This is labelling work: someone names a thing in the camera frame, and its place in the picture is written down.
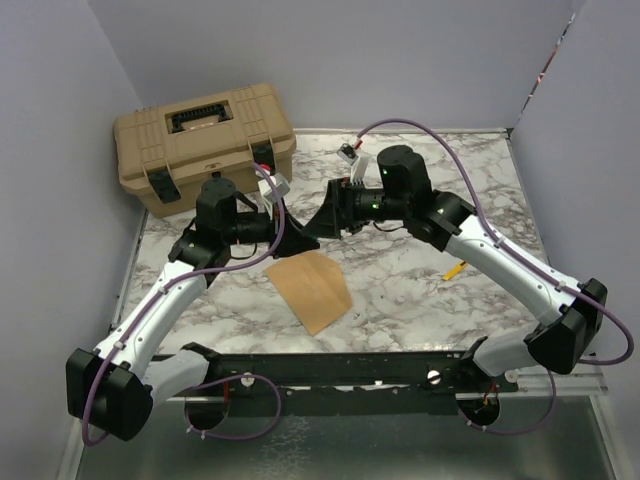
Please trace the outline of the brown paper envelope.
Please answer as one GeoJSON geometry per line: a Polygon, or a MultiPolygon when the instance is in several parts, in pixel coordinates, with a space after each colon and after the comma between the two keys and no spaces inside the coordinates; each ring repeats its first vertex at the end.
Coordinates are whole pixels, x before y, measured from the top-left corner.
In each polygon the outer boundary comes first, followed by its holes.
{"type": "Polygon", "coordinates": [[[265,273],[311,336],[353,306],[340,265],[315,251],[284,258],[265,273]]]}

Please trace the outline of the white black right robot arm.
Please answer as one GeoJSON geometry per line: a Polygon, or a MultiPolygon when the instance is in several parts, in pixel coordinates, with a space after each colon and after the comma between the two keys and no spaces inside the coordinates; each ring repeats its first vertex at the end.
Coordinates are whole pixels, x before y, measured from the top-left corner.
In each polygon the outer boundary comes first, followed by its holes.
{"type": "Polygon", "coordinates": [[[513,295],[537,327],[477,340],[459,367],[461,383],[481,391],[509,370],[540,365],[569,374],[599,331],[597,305],[607,297],[596,279],[585,283],[531,256],[492,227],[459,195],[431,186],[425,161],[406,145],[377,156],[382,185],[367,188],[347,178],[327,184],[323,204],[304,226],[315,238],[338,238],[374,221],[400,221],[416,239],[464,261],[513,295]]]}

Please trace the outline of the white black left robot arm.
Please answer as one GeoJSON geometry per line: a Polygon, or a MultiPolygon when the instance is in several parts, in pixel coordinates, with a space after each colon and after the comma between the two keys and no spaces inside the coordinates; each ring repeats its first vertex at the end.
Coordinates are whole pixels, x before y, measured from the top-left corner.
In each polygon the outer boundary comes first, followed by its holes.
{"type": "Polygon", "coordinates": [[[222,272],[232,270],[234,245],[258,245],[266,257],[286,258],[315,250],[319,243],[287,210],[286,189],[270,177],[261,180],[265,208],[252,205],[223,178],[207,181],[196,201],[194,219],[174,243],[158,279],[140,304],[92,350],[76,349],[68,358],[66,395],[69,413],[81,422],[83,442],[103,436],[135,437],[154,407],[193,388],[206,395],[220,385],[215,353],[198,344],[184,346],[170,358],[153,362],[158,347],[184,311],[222,272]]]}

